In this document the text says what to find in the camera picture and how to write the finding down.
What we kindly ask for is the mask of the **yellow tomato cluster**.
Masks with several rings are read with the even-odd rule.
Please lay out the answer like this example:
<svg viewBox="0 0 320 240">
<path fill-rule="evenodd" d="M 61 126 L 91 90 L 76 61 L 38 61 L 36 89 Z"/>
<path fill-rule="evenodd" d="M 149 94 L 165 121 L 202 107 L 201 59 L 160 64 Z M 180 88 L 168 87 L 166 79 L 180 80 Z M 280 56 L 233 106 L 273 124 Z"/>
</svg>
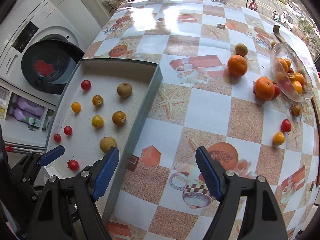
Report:
<svg viewBox="0 0 320 240">
<path fill-rule="evenodd" d="M 104 126 L 103 117 L 100 115 L 93 116 L 91 124 L 96 129 L 102 128 Z"/>
</svg>

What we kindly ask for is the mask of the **orange yellow tomato in tray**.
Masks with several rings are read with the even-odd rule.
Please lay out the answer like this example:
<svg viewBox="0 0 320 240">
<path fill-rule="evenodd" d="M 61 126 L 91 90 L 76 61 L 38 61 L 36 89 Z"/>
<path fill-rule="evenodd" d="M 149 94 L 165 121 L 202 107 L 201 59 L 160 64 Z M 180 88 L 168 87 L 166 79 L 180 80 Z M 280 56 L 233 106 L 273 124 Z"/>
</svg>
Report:
<svg viewBox="0 0 320 240">
<path fill-rule="evenodd" d="M 104 103 L 104 100 L 103 100 L 103 97 L 100 96 L 100 95 L 95 95 L 93 96 L 92 98 L 92 103 L 95 107 L 100 107 L 103 105 Z"/>
</svg>

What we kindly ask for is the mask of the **glass fruit bowl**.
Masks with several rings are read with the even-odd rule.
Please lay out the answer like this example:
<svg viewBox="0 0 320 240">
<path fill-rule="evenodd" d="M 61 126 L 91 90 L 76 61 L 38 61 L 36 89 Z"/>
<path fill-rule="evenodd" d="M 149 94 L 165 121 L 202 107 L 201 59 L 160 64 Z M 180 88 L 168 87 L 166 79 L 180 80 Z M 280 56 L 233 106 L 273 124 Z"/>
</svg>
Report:
<svg viewBox="0 0 320 240">
<path fill-rule="evenodd" d="M 297 91 L 299 94 L 302 94 L 305 86 L 304 75 L 293 68 L 293 64 L 287 53 L 281 52 L 280 55 L 277 56 L 278 61 L 276 62 L 274 60 L 274 53 L 272 53 L 272 49 L 270 56 L 270 66 L 276 84 L 279 86 L 283 94 L 284 85 L 293 85 L 295 91 Z"/>
</svg>

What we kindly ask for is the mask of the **large orange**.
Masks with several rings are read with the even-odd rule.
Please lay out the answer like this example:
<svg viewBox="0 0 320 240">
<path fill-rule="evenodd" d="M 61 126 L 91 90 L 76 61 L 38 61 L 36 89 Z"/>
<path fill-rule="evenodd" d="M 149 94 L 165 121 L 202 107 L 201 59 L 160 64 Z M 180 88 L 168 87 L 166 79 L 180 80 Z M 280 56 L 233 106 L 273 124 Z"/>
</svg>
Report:
<svg viewBox="0 0 320 240">
<path fill-rule="evenodd" d="M 233 77 L 242 77 L 247 72 L 247 61 L 241 55 L 233 55 L 227 62 L 227 68 Z"/>
<path fill-rule="evenodd" d="M 270 101 L 274 97 L 274 84 L 269 78 L 260 77 L 254 84 L 254 92 L 259 99 Z"/>
</svg>

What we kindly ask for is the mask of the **dark orange tomato in tray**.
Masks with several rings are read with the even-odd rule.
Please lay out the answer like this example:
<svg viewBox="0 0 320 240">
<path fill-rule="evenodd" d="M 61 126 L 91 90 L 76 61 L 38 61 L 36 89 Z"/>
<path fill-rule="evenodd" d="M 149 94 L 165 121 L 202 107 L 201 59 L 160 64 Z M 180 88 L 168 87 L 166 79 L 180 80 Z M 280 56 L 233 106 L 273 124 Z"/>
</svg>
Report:
<svg viewBox="0 0 320 240">
<path fill-rule="evenodd" d="M 116 111 L 114 112 L 114 114 L 112 115 L 112 122 L 116 125 L 116 126 L 123 126 L 125 125 L 126 122 L 126 114 L 122 111 Z"/>
</svg>

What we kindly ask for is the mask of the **brown longan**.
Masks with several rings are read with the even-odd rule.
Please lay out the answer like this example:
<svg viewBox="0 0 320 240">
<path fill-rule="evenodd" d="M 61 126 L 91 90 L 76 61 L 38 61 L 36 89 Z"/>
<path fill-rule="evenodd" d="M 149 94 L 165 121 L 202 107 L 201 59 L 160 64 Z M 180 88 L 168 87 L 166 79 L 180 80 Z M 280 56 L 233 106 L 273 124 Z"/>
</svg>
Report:
<svg viewBox="0 0 320 240">
<path fill-rule="evenodd" d="M 107 153 L 111 147 L 117 147 L 117 142 L 113 137 L 103 137 L 99 146 L 104 153 Z"/>
</svg>

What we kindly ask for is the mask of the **dark yellow striped tomato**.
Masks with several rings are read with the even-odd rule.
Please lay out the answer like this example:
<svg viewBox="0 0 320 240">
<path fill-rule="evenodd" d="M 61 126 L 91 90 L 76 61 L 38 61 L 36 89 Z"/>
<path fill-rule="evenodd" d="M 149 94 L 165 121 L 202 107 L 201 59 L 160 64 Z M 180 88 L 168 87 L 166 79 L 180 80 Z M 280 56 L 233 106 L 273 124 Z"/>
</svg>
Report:
<svg viewBox="0 0 320 240">
<path fill-rule="evenodd" d="M 293 116 L 300 116 L 301 108 L 298 104 L 295 104 L 291 108 L 291 112 Z"/>
</svg>

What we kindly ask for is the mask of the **green brown round fruit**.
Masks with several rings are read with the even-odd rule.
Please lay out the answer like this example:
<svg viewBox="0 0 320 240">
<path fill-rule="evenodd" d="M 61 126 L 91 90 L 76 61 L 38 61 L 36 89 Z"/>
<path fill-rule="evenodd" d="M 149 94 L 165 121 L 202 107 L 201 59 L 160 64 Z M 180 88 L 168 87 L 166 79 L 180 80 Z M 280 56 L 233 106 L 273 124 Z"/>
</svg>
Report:
<svg viewBox="0 0 320 240">
<path fill-rule="evenodd" d="M 244 45 L 243 43 L 238 43 L 235 46 L 235 52 L 238 55 L 241 55 L 242 57 L 246 56 L 248 53 L 248 49 L 246 47 L 246 45 Z"/>
</svg>

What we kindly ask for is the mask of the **yellow cherry tomato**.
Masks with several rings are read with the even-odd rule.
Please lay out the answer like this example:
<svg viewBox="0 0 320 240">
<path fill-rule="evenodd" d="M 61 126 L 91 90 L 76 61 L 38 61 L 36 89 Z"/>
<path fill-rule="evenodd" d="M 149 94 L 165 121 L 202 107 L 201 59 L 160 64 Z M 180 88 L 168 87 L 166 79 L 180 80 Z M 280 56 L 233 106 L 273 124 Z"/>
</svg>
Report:
<svg viewBox="0 0 320 240">
<path fill-rule="evenodd" d="M 78 102 L 73 102 L 71 104 L 71 109 L 74 113 L 79 113 L 81 111 L 81 104 Z"/>
</svg>

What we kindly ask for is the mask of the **brown longan fruit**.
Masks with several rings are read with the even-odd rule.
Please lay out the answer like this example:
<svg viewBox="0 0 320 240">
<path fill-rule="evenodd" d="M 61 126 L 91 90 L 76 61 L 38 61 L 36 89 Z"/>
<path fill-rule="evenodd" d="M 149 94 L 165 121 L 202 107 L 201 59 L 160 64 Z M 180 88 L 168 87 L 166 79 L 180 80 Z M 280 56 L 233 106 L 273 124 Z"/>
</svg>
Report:
<svg viewBox="0 0 320 240">
<path fill-rule="evenodd" d="M 131 84 L 124 82 L 118 85 L 117 93 L 122 98 L 127 98 L 132 94 L 132 86 Z"/>
</svg>

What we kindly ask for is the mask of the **yellow tomato on table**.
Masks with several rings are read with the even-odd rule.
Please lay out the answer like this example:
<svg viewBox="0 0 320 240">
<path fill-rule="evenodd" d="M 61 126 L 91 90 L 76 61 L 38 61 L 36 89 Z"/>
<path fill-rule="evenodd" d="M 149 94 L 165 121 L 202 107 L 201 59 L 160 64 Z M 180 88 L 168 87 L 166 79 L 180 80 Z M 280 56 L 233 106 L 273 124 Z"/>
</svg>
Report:
<svg viewBox="0 0 320 240">
<path fill-rule="evenodd" d="M 285 142 L 285 135 L 283 132 L 277 132 L 274 136 L 273 136 L 273 144 L 280 146 Z"/>
</svg>

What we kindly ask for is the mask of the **red tomato tray left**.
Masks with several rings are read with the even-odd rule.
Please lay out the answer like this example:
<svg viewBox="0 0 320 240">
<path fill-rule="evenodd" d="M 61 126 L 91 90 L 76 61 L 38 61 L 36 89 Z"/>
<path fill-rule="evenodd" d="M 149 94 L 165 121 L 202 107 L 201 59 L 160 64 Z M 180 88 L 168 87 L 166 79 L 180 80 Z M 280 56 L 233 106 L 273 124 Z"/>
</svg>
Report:
<svg viewBox="0 0 320 240">
<path fill-rule="evenodd" d="M 53 139 L 55 142 L 61 141 L 61 135 L 59 133 L 54 134 Z"/>
</svg>

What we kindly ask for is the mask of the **shallow white tray box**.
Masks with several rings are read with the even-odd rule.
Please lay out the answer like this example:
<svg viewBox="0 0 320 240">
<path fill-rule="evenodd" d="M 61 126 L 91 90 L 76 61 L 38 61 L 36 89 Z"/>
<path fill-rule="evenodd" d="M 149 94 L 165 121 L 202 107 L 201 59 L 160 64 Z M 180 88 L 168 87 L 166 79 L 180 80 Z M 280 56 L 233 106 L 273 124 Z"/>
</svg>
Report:
<svg viewBox="0 0 320 240">
<path fill-rule="evenodd" d="M 90 90 L 81 89 L 83 80 L 91 82 Z M 113 137 L 119 150 L 119 163 L 105 194 L 96 202 L 103 221 L 111 217 L 129 160 L 161 81 L 161 70 L 158 64 L 153 62 L 113 58 L 83 59 L 78 63 L 61 95 L 50 125 L 46 150 L 52 150 L 58 145 L 53 136 L 59 133 L 60 145 L 65 148 L 65 153 L 44 169 L 48 175 L 56 175 L 60 179 L 73 177 L 76 172 L 67 167 L 67 162 L 76 160 L 80 169 L 93 165 L 105 155 L 100 149 L 100 140 L 103 137 Z M 117 93 L 118 85 L 124 82 L 132 86 L 132 94 L 127 98 L 122 98 Z M 93 105 L 92 98 L 95 95 L 103 97 L 102 106 Z M 72 111 L 73 102 L 81 104 L 79 113 Z M 112 122 L 112 115 L 116 111 L 126 114 L 125 125 L 116 126 Z M 92 126 L 91 121 L 95 115 L 103 117 L 102 128 L 96 129 Z M 64 134 L 65 126 L 71 126 L 71 136 Z"/>
</svg>

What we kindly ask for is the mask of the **small dark square object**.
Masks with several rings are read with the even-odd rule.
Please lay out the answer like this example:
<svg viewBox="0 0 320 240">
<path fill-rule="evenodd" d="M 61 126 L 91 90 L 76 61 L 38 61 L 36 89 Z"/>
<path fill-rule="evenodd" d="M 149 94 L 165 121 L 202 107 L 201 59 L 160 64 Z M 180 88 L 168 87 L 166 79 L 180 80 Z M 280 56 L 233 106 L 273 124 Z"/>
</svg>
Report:
<svg viewBox="0 0 320 240">
<path fill-rule="evenodd" d="M 225 29 L 225 26 L 223 24 L 217 24 L 217 28 L 219 29 Z"/>
</svg>

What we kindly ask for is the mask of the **purple detergent bottle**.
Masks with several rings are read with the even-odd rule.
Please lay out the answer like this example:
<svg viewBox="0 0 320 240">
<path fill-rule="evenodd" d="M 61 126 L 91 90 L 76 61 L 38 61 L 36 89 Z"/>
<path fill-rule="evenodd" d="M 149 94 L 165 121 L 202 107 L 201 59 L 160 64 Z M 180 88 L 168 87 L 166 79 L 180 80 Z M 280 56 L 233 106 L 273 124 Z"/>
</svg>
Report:
<svg viewBox="0 0 320 240">
<path fill-rule="evenodd" d="M 43 106 L 15 94 L 12 96 L 12 104 L 15 107 L 10 106 L 10 115 L 30 126 L 37 128 L 41 126 L 41 116 L 44 112 Z"/>
</svg>

